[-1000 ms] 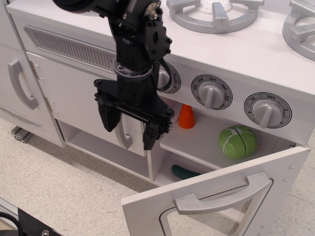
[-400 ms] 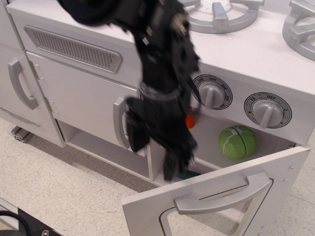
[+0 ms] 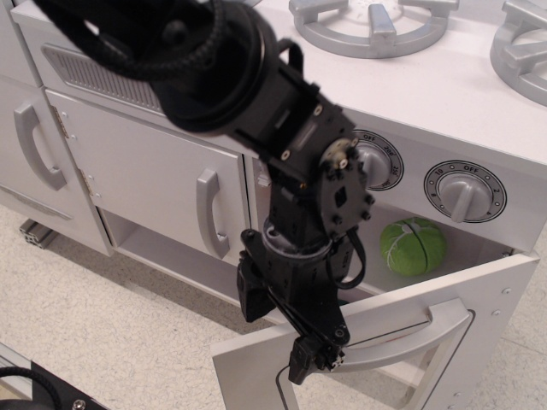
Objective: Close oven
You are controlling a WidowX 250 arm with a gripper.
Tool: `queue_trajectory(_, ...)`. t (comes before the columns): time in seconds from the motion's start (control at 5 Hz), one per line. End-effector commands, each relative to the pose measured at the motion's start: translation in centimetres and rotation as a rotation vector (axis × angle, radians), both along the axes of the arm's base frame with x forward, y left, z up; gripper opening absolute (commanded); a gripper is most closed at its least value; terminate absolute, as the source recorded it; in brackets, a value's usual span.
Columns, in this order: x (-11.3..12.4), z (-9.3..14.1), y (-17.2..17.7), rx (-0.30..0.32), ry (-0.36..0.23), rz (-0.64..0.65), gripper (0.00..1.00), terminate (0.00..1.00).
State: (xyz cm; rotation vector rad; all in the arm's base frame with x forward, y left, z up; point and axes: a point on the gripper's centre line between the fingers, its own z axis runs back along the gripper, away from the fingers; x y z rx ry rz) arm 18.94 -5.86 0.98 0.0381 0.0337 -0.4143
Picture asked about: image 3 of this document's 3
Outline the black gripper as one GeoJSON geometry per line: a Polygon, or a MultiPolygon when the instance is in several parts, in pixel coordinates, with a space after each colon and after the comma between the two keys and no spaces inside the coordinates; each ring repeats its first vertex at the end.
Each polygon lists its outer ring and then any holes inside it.
{"type": "Polygon", "coordinates": [[[242,232],[241,240],[237,287],[244,319],[252,323],[277,308],[298,333],[289,380],[302,384],[315,372],[340,366],[350,332],[338,304],[338,287],[326,271],[326,257],[288,258],[251,229],[242,232]]]}

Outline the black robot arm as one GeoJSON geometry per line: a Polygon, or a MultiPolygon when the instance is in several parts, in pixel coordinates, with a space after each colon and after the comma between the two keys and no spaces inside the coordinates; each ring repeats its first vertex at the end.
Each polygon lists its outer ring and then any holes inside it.
{"type": "Polygon", "coordinates": [[[303,52],[251,7],[226,1],[42,1],[40,9],[109,71],[147,82],[163,113],[197,135],[253,150],[272,180],[260,231],[243,231],[238,295],[246,320],[278,309],[297,331],[289,379],[344,360],[338,292],[373,197],[354,125],[303,77],[303,52]]]}

